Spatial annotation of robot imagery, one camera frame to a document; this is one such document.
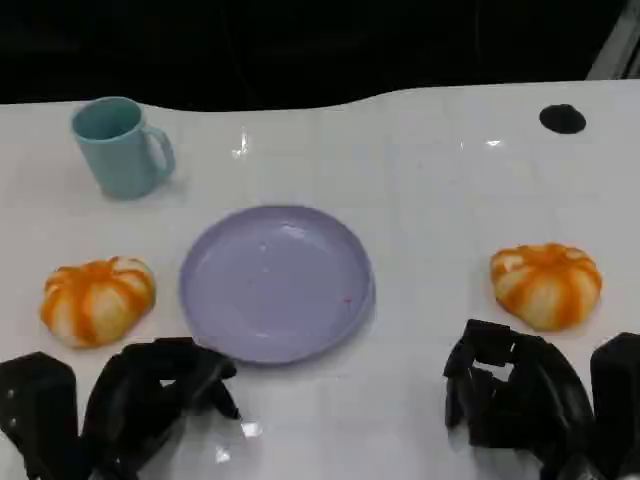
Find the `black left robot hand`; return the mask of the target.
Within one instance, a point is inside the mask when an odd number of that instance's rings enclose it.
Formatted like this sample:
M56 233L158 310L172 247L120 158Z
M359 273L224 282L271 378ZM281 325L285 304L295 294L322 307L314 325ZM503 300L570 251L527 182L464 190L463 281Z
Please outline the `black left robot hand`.
M90 476L136 479L189 415L239 420L224 381L237 373L225 355L188 337L126 346L91 392L81 444Z

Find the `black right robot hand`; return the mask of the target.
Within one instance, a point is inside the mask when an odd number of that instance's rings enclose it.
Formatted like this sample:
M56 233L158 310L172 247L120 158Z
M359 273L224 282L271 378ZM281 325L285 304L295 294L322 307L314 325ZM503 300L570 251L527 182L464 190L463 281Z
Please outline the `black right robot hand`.
M587 462L595 417L566 357L539 336L470 319L446 362L445 425L474 447L525 450L543 479Z

